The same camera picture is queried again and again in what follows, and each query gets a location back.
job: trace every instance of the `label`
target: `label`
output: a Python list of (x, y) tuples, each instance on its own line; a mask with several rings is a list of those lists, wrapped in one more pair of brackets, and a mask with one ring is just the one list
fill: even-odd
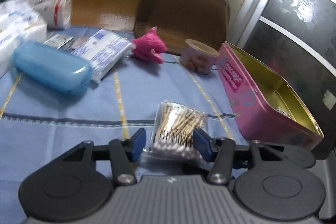
[(113, 62), (116, 56), (123, 52), (129, 44), (130, 41), (126, 38), (120, 37), (114, 32), (102, 29), (81, 44), (71, 54), (89, 60), (92, 68), (97, 72), (101, 72)]
[(71, 39), (73, 39), (73, 37), (69, 37), (63, 34), (56, 34), (52, 38), (48, 39), (44, 44), (54, 48), (60, 48), (68, 43)]
[(185, 147), (193, 147), (193, 133), (182, 129), (161, 130), (159, 139), (166, 140)]
[(222, 74), (226, 81), (229, 83), (230, 87), (234, 92), (237, 91), (241, 83), (243, 82), (243, 78), (240, 74), (231, 66), (231, 64), (226, 61), (224, 67), (222, 69)]

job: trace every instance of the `blue plastic case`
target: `blue plastic case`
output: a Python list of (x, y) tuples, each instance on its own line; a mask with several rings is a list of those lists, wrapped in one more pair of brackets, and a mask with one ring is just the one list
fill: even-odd
[(19, 45), (13, 61), (38, 82), (64, 93), (82, 93), (92, 77), (89, 61), (36, 41)]

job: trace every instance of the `pink tin box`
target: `pink tin box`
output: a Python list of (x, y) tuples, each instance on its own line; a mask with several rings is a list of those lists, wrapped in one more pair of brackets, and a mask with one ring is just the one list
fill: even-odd
[(216, 66), (246, 139), (308, 149), (323, 139), (319, 125), (300, 97), (265, 64), (225, 42)]

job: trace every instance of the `cotton roll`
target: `cotton roll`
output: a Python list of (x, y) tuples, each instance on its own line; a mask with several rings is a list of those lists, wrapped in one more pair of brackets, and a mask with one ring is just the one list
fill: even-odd
[(72, 1), (71, 0), (45, 0), (34, 5), (49, 28), (66, 29), (70, 26)]

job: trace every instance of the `small cup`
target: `small cup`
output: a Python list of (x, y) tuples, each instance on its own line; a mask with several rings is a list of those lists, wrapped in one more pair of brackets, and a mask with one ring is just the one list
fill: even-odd
[(198, 42), (187, 39), (187, 47), (183, 50), (180, 63), (189, 70), (200, 74), (208, 74), (219, 56), (215, 49)]

